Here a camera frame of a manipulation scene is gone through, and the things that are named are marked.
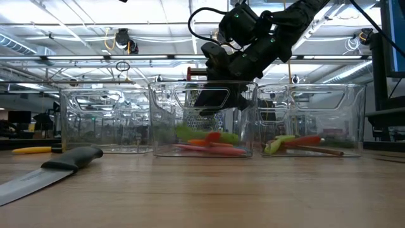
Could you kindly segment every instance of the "ceiling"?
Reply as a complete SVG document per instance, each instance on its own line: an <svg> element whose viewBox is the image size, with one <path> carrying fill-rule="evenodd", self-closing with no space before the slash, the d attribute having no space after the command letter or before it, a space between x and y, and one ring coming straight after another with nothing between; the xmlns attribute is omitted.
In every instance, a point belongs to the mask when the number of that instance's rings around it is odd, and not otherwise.
<svg viewBox="0 0 405 228"><path fill-rule="evenodd" d="M284 9L283 1L250 0L250 7L260 14L264 10L280 11ZM289 6L294 1L287 0ZM294 55L359 55L370 54L369 47L349 43L353 34L358 35L362 28L371 25L345 1L331 1L319 12L315 22L320 21L307 40L298 45ZM377 0L357 0L363 9L381 24L380 8L373 7ZM29 48L43 46L56 55L116 55L126 54L125 50L113 45L114 33L119 28L129 29L129 34L139 47L139 54L202 54L200 47L206 42L191 36L187 21L190 12L201 7L212 7L221 11L232 9L231 0L43 0L45 10L41 9L38 0L0 1L0 34L12 36L20 44ZM340 6L339 13L331 20L323 21L324 14L333 6ZM203 11L194 17L194 29L203 36L214 35L222 15ZM0 54L5 56L21 55L10 48L0 47ZM128 71L130 80L145 87L160 75L167 80L184 79L187 67L204 67L205 60L194 61L139 61ZM115 61L54 61L55 65L47 66L34 61L0 61L3 66L13 66L23 70L18 74L21 80L38 80L52 77L56 80L116 80L120 74L115 69ZM265 76L256 82L259 84L288 83L289 71L297 75L302 82L314 82L324 75L342 68L355 65L358 61L291 61L288 64L272 65L265 70ZM0 74L3 80L10 80L12 72Z"/></svg>

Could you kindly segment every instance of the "transparent container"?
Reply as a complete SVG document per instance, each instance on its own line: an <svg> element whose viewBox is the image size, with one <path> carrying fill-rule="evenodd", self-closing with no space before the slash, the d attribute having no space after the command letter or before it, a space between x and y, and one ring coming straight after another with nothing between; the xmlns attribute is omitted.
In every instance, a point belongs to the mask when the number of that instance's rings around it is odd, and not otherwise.
<svg viewBox="0 0 405 228"><path fill-rule="evenodd" d="M147 153L149 95L147 89L63 89L63 149L97 146L105 153Z"/></svg>
<svg viewBox="0 0 405 228"><path fill-rule="evenodd" d="M263 85L257 115L264 156L360 156L365 86ZM278 144L280 136L291 137Z"/></svg>
<svg viewBox="0 0 405 228"><path fill-rule="evenodd" d="M253 82L149 84L154 154L197 157L252 156L256 93L257 84ZM220 133L217 141L209 138L215 134L213 132ZM196 144L192 140L207 142L207 145L198 144L194 148L192 146Z"/></svg>

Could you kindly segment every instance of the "knife blade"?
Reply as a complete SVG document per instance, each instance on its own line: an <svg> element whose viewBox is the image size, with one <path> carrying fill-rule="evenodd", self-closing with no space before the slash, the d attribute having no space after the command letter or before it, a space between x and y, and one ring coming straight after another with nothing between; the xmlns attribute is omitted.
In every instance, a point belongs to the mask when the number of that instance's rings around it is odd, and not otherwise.
<svg viewBox="0 0 405 228"><path fill-rule="evenodd" d="M90 146L71 149L57 158L43 163L40 169L0 185L0 206L42 189L87 166L103 151Z"/></svg>

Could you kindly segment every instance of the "desk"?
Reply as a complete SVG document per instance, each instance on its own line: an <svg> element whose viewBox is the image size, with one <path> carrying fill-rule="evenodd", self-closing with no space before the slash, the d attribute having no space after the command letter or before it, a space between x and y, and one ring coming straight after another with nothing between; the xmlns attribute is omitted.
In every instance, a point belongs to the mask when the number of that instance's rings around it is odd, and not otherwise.
<svg viewBox="0 0 405 228"><path fill-rule="evenodd" d="M0 153L0 183L50 156ZM403 228L404 215L400 162L105 155L0 207L0 227Z"/></svg>

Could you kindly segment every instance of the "black cable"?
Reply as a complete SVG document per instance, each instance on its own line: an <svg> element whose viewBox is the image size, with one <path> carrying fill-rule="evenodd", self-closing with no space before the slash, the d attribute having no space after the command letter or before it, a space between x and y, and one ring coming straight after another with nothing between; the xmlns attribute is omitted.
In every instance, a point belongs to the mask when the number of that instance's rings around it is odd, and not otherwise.
<svg viewBox="0 0 405 228"><path fill-rule="evenodd" d="M392 47L394 47L395 50L397 50L397 52L399 52L402 57L405 58L405 52L396 43L394 43L394 41L392 41L387 36L387 34L385 34L385 32L377 25L377 23L375 23L373 19L371 19L370 16L368 16L368 14L354 0L350 0L350 2L375 27L375 29L377 29L377 31L381 33L381 35L392 45Z"/></svg>
<svg viewBox="0 0 405 228"><path fill-rule="evenodd" d="M212 11L212 12L219 13L219 14L222 14L222 15L226 15L226 14L228 13L228 12L223 12L223 11L220 11L220 10L217 10L217 9L214 9L214 8L210 8L210 7L202 7L202 8L199 8L199 9L195 10L195 12L193 12L193 13L190 15L189 22L187 23L187 25L188 25L188 27L189 27L189 31L190 31L190 33L191 33L193 36L195 36L195 37L197 37L197 38L199 38L199 39L202 39L202 40L205 40L205 41L214 42L215 44L221 46L221 43L220 43L220 42L218 42L218 41L216 41L216 40L214 40L214 39L211 39L211 38L207 38L207 37L203 37L203 36L201 36L201 35L198 35L198 34L196 34L196 33L191 29L191 21L192 21L192 18L193 18L197 13L199 13L199 12L201 12L201 11L204 11L204 10Z"/></svg>
<svg viewBox="0 0 405 228"><path fill-rule="evenodd" d="M399 85L399 83L401 82L402 78L399 79L399 81L397 82L397 84L395 85L394 89L392 90L390 96L388 97L388 99L391 98L392 94L394 93L395 89L397 89L397 86Z"/></svg>

